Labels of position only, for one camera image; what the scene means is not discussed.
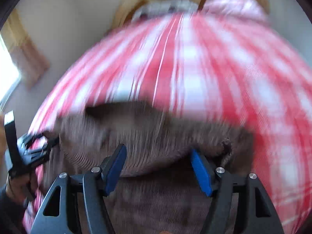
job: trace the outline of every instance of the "window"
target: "window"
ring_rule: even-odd
[[[19,72],[0,36],[0,111],[19,80]]]

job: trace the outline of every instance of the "bed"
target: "bed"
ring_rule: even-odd
[[[296,233],[312,206],[311,70],[258,22],[198,12],[127,23],[148,1],[122,1],[116,29],[65,73],[29,132],[49,129],[57,115],[86,105],[135,99],[177,116],[244,125],[255,134],[253,171],[285,233]],[[40,182],[43,169],[36,172]],[[42,200],[38,191],[25,214],[28,230]]]

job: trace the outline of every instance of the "hand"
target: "hand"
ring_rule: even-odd
[[[31,174],[26,174],[14,179],[7,177],[7,188],[5,192],[7,196],[17,204],[22,205],[26,199],[26,196],[23,194],[22,187],[26,186],[30,182],[30,187],[33,192],[38,188],[37,176],[35,171]]]

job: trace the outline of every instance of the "plaid fabric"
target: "plaid fabric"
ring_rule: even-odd
[[[85,105],[147,99],[177,116],[226,120],[255,131],[253,171],[286,234],[312,206],[312,72],[271,29],[212,15],[132,24],[87,51],[57,83],[29,132]],[[37,169],[39,181],[42,167]],[[43,196],[33,203],[37,212]],[[25,215],[28,230],[33,217]]]
[[[256,0],[206,0],[205,13],[239,17],[269,25],[269,18]]]

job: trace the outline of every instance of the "pink cushion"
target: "pink cushion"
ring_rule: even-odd
[[[202,12],[235,16],[269,25],[267,14],[256,0],[206,0]]]

